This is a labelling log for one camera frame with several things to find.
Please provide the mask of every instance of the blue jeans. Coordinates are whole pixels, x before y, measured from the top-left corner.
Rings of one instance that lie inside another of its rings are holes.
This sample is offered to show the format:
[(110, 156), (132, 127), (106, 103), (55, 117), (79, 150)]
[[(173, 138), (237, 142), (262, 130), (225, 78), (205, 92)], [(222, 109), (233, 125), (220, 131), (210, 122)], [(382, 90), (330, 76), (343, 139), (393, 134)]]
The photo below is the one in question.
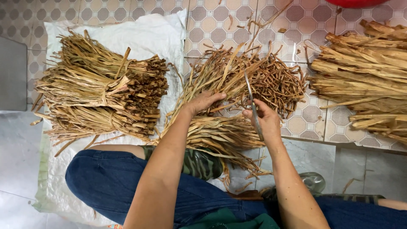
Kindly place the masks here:
[[(129, 152), (82, 150), (69, 164), (65, 179), (76, 197), (123, 225), (146, 164), (146, 160)], [(315, 199), (332, 229), (407, 228), (407, 211), (324, 197)], [(236, 200), (208, 182), (181, 174), (174, 228), (193, 224), (224, 207), (242, 221), (267, 213), (280, 222), (277, 203)]]

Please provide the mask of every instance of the hand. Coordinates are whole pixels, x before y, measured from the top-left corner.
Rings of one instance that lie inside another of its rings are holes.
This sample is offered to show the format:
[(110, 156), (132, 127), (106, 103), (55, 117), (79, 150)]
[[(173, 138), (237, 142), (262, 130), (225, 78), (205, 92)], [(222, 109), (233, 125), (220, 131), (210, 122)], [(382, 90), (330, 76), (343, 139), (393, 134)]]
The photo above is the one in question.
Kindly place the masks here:
[[(264, 102), (254, 99), (254, 104), (258, 106), (258, 122), (260, 124), (264, 141), (281, 141), (281, 131), (280, 131), (280, 118), (278, 114), (267, 106)], [(252, 110), (244, 110), (243, 115), (252, 121), (252, 126), (254, 126), (254, 117)]]
[(185, 104), (182, 109), (195, 116), (199, 112), (208, 109), (214, 102), (224, 98), (226, 98), (226, 93), (215, 93), (212, 95), (211, 91), (206, 90)]

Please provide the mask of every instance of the bundle of dried strips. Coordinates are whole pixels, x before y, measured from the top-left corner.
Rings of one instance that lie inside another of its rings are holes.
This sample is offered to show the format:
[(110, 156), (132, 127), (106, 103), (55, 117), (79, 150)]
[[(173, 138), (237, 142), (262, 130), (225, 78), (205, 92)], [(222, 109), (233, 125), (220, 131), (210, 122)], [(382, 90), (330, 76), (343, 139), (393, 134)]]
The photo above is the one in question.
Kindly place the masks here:
[(58, 140), (119, 130), (149, 141), (160, 117), (158, 104), (168, 88), (165, 60), (127, 60), (96, 40), (71, 32), (61, 36), (62, 50), (45, 76), (36, 82), (52, 121), (46, 133)]
[(407, 27), (365, 20), (361, 25), (375, 37), (326, 36), (332, 44), (320, 47), (311, 65), (318, 72), (311, 87), (321, 98), (356, 111), (349, 118), (353, 129), (407, 144)]
[(221, 46), (217, 50), (208, 50), (205, 59), (192, 65), (190, 77), (184, 85), (184, 93), (178, 99), (176, 109), (169, 114), (160, 137), (164, 136), (181, 107), (204, 90), (225, 92), (226, 98), (214, 104), (208, 110), (198, 114), (191, 122), (187, 137), (187, 147), (210, 148), (214, 156), (228, 159), (233, 165), (248, 169), (249, 177), (272, 174), (257, 166), (255, 161), (244, 156), (241, 151), (258, 148), (264, 145), (260, 141), (250, 122), (242, 115), (234, 117), (215, 117), (216, 112), (230, 106), (245, 107), (247, 84), (244, 78), (246, 71), (254, 95), (275, 106), (282, 115), (295, 109), (295, 103), (304, 96), (304, 82), (294, 74), (298, 66), (287, 67), (275, 54), (269, 53), (264, 58), (258, 54), (251, 56), (245, 53), (237, 56), (244, 43), (234, 52)]

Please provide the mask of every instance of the left hand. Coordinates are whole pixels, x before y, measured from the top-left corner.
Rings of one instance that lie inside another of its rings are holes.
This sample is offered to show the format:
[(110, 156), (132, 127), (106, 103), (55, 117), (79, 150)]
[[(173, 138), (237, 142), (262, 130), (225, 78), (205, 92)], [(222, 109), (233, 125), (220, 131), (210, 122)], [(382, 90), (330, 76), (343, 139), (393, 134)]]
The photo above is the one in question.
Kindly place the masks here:
[(206, 90), (185, 104), (183, 109), (190, 112), (192, 116), (195, 116), (199, 112), (208, 109), (214, 102), (224, 98), (226, 98), (226, 93), (215, 93), (212, 95), (211, 91)]

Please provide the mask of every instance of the scissors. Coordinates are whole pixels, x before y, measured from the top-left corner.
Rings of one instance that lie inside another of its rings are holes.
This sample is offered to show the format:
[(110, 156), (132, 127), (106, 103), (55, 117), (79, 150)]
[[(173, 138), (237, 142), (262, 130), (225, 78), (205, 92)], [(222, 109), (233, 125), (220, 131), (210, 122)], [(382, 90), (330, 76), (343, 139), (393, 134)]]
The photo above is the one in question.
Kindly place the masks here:
[(249, 91), (250, 99), (252, 100), (251, 106), (252, 106), (252, 112), (253, 112), (253, 117), (254, 117), (254, 128), (256, 129), (256, 132), (258, 133), (258, 136), (260, 137), (260, 141), (264, 141), (263, 133), (261, 132), (261, 127), (260, 127), (260, 124), (258, 123), (257, 108), (256, 108), (256, 105), (254, 104), (252, 89), (250, 88), (250, 83), (249, 83), (249, 79), (246, 74), (246, 70), (245, 70), (245, 80), (246, 80), (247, 88)]

